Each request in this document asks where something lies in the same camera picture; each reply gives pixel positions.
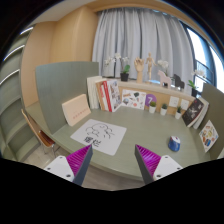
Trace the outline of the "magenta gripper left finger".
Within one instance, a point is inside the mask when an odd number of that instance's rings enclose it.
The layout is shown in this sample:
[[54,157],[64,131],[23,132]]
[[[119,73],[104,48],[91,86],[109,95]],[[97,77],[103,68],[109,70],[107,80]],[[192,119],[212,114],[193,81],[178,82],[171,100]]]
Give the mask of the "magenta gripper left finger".
[[44,170],[81,186],[92,155],[92,146],[88,145],[67,157],[58,156]]

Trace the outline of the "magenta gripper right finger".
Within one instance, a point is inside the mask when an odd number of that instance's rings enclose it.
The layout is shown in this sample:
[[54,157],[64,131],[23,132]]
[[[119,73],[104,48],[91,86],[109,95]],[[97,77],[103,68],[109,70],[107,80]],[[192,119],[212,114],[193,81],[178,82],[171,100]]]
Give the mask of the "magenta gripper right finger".
[[135,145],[135,157],[145,184],[152,183],[182,169],[170,156],[159,156],[140,145]]

